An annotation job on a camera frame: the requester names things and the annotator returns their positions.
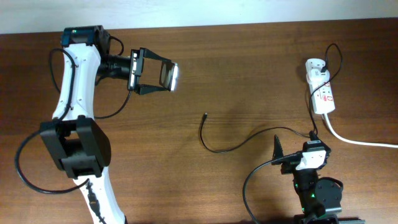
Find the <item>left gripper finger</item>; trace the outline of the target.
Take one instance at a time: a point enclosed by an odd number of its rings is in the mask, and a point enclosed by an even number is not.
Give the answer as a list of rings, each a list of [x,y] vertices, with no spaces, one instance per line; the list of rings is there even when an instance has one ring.
[[[138,84],[138,86],[135,87],[134,91],[138,95],[146,95],[146,94],[157,92],[157,91],[168,91],[168,89],[166,89],[162,86]]]
[[[163,62],[171,62],[171,59],[161,57],[160,55],[157,55],[156,53],[147,48],[140,48],[140,54],[142,55],[143,58],[149,58],[152,60],[159,60]]]

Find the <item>black smartphone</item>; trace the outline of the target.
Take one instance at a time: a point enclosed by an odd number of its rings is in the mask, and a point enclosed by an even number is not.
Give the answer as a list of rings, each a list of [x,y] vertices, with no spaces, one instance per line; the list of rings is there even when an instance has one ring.
[[[179,67],[177,63],[162,62],[159,84],[170,92],[175,91],[178,74]]]

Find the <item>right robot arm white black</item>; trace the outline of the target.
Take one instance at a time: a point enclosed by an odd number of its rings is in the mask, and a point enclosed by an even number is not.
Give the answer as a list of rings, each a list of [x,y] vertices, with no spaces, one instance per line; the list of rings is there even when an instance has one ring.
[[[320,177],[318,171],[327,165],[331,149],[313,132],[301,151],[283,153],[278,136],[274,136],[272,165],[280,165],[280,172],[293,175],[295,193],[302,214],[294,216],[294,223],[365,223],[360,218],[338,218],[342,212],[343,183],[331,177]]]

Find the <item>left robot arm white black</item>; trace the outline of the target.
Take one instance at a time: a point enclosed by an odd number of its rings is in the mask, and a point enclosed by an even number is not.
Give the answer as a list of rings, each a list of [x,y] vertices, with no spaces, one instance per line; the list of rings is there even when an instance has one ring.
[[[146,48],[130,56],[110,54],[112,36],[103,26],[63,31],[63,82],[52,120],[40,125],[40,137],[55,165],[73,179],[94,223],[126,223],[109,178],[110,141],[93,111],[97,74],[127,80],[130,93],[174,91],[179,67]]]

